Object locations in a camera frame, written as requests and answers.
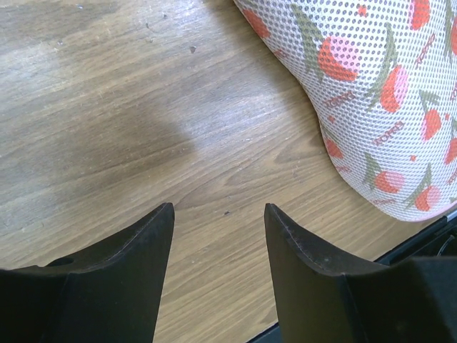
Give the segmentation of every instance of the white mesh fabric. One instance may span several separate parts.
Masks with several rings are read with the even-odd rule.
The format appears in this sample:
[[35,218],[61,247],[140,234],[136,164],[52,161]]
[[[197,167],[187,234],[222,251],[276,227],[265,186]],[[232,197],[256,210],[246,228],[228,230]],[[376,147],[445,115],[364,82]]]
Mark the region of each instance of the white mesh fabric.
[[418,221],[457,200],[457,0],[235,0],[300,81],[358,193]]

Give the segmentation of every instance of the green leaf print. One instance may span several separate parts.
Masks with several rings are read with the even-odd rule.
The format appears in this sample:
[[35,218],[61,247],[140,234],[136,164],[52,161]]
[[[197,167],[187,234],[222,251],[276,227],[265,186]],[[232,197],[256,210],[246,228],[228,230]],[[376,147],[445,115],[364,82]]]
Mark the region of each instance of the green leaf print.
[[382,171],[379,163],[368,153],[365,153],[365,160],[366,160],[366,171],[365,171],[365,178],[363,179],[364,184],[368,184],[370,186],[370,190],[375,189],[374,180],[376,175]]
[[440,97],[430,91],[423,91],[419,89],[419,96],[421,97],[421,103],[425,113],[428,112],[428,103],[432,103],[435,106],[440,105]]
[[323,71],[318,65],[318,50],[314,40],[323,42],[323,36],[318,27],[308,18],[308,16],[300,10],[298,5],[291,4],[293,15],[297,20],[298,27],[303,40],[303,52],[305,54],[306,72],[313,69],[319,82],[323,80]]
[[395,39],[393,37],[392,26],[390,23],[386,23],[384,26],[387,30],[386,53],[384,54],[384,60],[381,65],[381,70],[379,71],[378,78],[374,82],[373,86],[371,86],[371,88],[365,94],[365,97],[367,98],[370,96],[373,97],[371,99],[370,106],[368,107],[368,112],[370,112],[379,101],[379,98],[381,97],[381,91],[384,83],[386,83],[389,71],[395,68],[397,65],[398,53],[395,47]]
[[428,164],[426,173],[423,175],[421,183],[417,186],[416,190],[406,198],[403,203],[407,203],[406,209],[414,205],[419,194],[426,188],[431,186],[431,163]]
[[452,48],[451,48],[451,37],[452,37],[452,25],[454,20],[454,13],[452,12],[451,0],[446,0],[446,13],[444,14],[444,57],[449,58],[449,63],[452,65]]

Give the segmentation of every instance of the wood grain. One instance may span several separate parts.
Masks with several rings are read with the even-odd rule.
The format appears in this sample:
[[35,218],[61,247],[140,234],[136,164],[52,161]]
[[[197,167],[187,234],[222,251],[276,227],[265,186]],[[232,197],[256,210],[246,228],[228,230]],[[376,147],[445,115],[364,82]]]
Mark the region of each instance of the wood grain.
[[368,259],[424,226],[340,178],[232,1],[6,0],[0,29],[0,265],[44,265],[173,202],[156,342],[245,342],[276,321],[266,202]]

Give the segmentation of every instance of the red tulip print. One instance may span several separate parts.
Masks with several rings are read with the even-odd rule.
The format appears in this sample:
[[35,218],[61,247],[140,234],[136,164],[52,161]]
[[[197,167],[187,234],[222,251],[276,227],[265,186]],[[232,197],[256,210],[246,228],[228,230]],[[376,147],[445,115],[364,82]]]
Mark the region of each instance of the red tulip print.
[[266,27],[265,23],[262,21],[262,19],[252,10],[250,9],[244,9],[243,14],[246,17],[246,20],[254,31],[261,37],[261,38],[269,38],[270,37],[270,31]]
[[324,75],[339,81],[354,81],[358,76],[358,49],[353,42],[335,36],[323,37],[319,28],[292,4],[292,12],[300,28],[306,71],[314,70],[319,81]]
[[324,144],[326,145],[327,152],[330,156],[336,157],[337,159],[342,159],[343,158],[343,153],[341,153],[340,148],[336,145],[334,141],[331,139],[325,138],[324,139]]
[[396,194],[403,188],[405,178],[397,171],[382,170],[379,163],[369,154],[365,153],[366,171],[364,184],[368,184],[371,190],[379,189],[385,193]]
[[452,55],[457,55],[457,16],[454,16],[451,7],[451,0],[446,1],[446,12],[444,14],[444,56],[452,63]]
[[454,55],[457,55],[457,16],[454,18],[454,24],[451,30],[451,49]]
[[435,109],[428,109],[430,103],[438,106],[440,99],[438,95],[433,94],[429,91],[419,90],[419,96],[421,97],[422,107],[426,115],[422,121],[421,136],[423,141],[431,139],[441,128],[441,118]]
[[389,74],[381,92],[381,106],[395,113],[403,103],[408,91],[408,73],[398,65]]
[[422,140],[428,141],[435,136],[436,132],[441,128],[441,119],[438,111],[431,109],[426,113],[422,121]]
[[318,64],[329,77],[354,81],[358,75],[358,50],[347,39],[327,37],[318,53]]
[[452,118],[451,141],[449,142],[448,152],[444,159],[444,164],[451,164],[457,157],[457,120]]
[[398,54],[392,27],[390,23],[386,23],[385,26],[387,30],[386,53],[378,78],[366,93],[366,97],[371,97],[368,111],[379,101],[383,109],[395,113],[400,109],[408,93],[408,72],[397,64]]
[[405,184],[405,178],[402,174],[394,171],[382,171],[374,179],[377,189],[386,193],[398,193]]
[[452,138],[444,164],[450,164],[457,157],[457,138]]
[[423,175],[421,183],[417,186],[416,190],[405,199],[407,203],[406,209],[413,205],[419,211],[430,211],[440,201],[441,193],[438,187],[432,185],[431,164],[427,165],[425,174]]
[[430,211],[440,201],[440,190],[435,186],[428,186],[416,198],[414,204],[419,211]]
[[430,3],[428,0],[411,0],[409,7],[409,23],[412,30],[419,30],[430,19]]

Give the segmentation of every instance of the black plastic part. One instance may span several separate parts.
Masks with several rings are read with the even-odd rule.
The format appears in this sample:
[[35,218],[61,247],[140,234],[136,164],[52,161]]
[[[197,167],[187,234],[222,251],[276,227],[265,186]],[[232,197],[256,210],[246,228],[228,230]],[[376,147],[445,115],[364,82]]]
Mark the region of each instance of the black plastic part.
[[376,261],[391,266],[411,257],[457,256],[456,237],[457,218],[448,223],[447,218],[443,217]]
[[275,324],[251,342],[457,342],[457,219],[438,220],[368,264],[274,205],[265,221],[283,340]]
[[281,343],[281,330],[279,324],[276,323],[270,326],[264,332],[258,334],[253,339],[250,339],[247,343]]
[[0,342],[152,342],[173,229],[162,204],[46,267],[0,270]]

